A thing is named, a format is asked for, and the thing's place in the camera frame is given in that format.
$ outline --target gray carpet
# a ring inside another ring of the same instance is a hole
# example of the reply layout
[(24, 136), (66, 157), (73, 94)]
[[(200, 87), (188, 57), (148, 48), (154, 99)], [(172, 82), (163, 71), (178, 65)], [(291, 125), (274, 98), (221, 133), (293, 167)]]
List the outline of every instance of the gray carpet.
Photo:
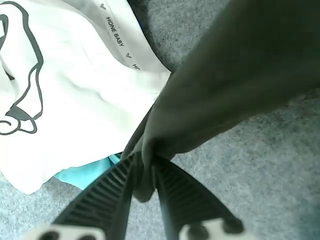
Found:
[[(223, 0), (131, 0), (159, 58), (174, 70)], [(261, 240), (320, 239), (320, 91), (249, 119), (174, 162), (216, 194)], [(56, 179), (24, 195), (0, 175), (0, 240), (50, 223), (80, 191)], [(164, 240), (156, 195), (133, 200), (127, 240)]]

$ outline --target ribbed rubber grip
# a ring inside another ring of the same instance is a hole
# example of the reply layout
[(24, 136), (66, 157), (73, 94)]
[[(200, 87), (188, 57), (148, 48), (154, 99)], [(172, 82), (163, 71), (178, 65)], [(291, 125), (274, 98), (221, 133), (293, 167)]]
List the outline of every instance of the ribbed rubber grip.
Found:
[(219, 199), (174, 163), (157, 157), (154, 175), (168, 240), (178, 240), (179, 232), (186, 224), (234, 218)]
[(112, 166), (87, 187), (53, 224), (96, 227), (106, 239), (124, 240), (134, 187), (132, 157)]

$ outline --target dark green garment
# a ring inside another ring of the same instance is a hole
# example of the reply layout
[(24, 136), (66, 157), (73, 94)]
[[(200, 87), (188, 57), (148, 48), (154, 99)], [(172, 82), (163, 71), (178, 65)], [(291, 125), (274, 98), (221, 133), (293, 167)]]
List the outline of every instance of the dark green garment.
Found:
[(135, 196), (144, 202), (153, 192), (153, 156), (170, 160), (318, 87), (320, 1), (232, 0), (171, 75), (122, 155), (142, 157)]

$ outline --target turquoise garment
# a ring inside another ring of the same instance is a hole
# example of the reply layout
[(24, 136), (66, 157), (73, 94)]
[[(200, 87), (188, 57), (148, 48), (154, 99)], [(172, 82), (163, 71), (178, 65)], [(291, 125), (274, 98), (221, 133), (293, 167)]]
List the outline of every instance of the turquoise garment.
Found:
[(54, 175), (61, 182), (71, 184), (84, 190), (94, 180), (97, 179), (104, 171), (109, 169), (113, 164), (118, 163), (120, 154), (114, 154), (102, 160), (89, 163), (79, 167), (70, 167)]

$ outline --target white garment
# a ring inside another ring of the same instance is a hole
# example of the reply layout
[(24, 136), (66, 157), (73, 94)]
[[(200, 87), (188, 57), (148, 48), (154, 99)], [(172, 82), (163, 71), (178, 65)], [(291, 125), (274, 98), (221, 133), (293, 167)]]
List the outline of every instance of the white garment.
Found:
[(126, 0), (1, 3), (0, 171), (31, 194), (123, 151), (170, 72)]

